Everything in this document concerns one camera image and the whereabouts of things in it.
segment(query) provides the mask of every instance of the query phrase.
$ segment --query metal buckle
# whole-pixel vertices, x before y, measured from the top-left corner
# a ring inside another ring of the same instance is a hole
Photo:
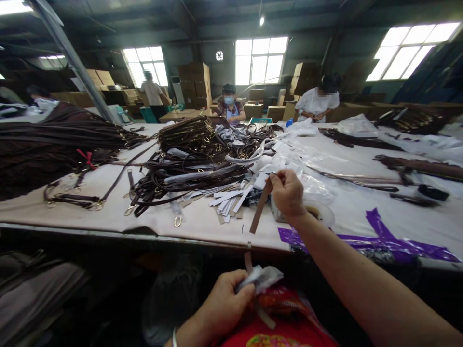
[[[97,211],[100,211],[103,209],[103,207],[105,206],[105,202],[104,201],[99,201],[96,203],[96,210]]]
[[[136,205],[130,205],[129,208],[127,210],[125,210],[124,212],[124,216],[129,216],[132,214],[132,210],[135,208]]]
[[[182,224],[182,217],[175,217],[174,226],[179,227],[180,224]]]

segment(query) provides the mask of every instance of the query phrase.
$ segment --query worker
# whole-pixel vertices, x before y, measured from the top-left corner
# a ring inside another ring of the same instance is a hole
[[[28,88],[26,89],[26,92],[30,95],[30,97],[34,101],[36,101],[37,99],[54,100],[50,92],[36,85],[28,86]]]
[[[280,170],[270,180],[276,207],[297,230],[331,288],[374,345],[463,346],[459,331],[307,212],[302,205],[303,186],[294,171]],[[273,330],[255,314],[242,320],[255,293],[254,284],[234,292],[244,278],[244,270],[222,274],[204,304],[174,331],[176,344],[170,340],[166,346],[337,346],[314,315],[304,319],[303,326],[294,315],[289,323],[272,315]],[[280,300],[286,300],[284,293]]]
[[[329,75],[324,75],[318,87],[304,93],[296,104],[298,122],[312,118],[313,122],[325,123],[326,115],[339,106],[336,83]]]
[[[246,119],[243,104],[236,100],[236,87],[225,84],[222,88],[222,101],[217,106],[213,116],[226,116],[228,123],[239,123]]]
[[[153,82],[151,72],[145,71],[145,78],[146,81],[141,84],[140,91],[146,93],[151,111],[158,123],[161,123],[159,118],[165,115],[164,104],[169,105],[170,101],[164,95],[160,86]]]

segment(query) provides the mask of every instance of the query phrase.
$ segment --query red fabric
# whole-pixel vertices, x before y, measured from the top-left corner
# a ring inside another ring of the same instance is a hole
[[[222,347],[312,347],[337,346],[327,335],[316,328],[311,322],[302,318],[299,321],[279,320],[274,330],[255,316],[250,324],[241,328],[235,335],[224,342]]]

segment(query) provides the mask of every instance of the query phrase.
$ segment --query ceiling light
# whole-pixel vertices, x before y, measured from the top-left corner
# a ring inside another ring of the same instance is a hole
[[[33,11],[23,0],[4,0],[1,2],[0,15]]]

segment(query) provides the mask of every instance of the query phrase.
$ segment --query factory window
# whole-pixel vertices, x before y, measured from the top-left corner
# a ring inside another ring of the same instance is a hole
[[[145,81],[145,71],[151,72],[153,82],[167,87],[164,56],[161,47],[127,48],[123,50],[125,62],[137,88]]]
[[[375,55],[379,59],[367,81],[406,80],[437,43],[450,40],[460,23],[394,27]]]
[[[288,37],[238,40],[235,84],[278,83],[287,45]]]

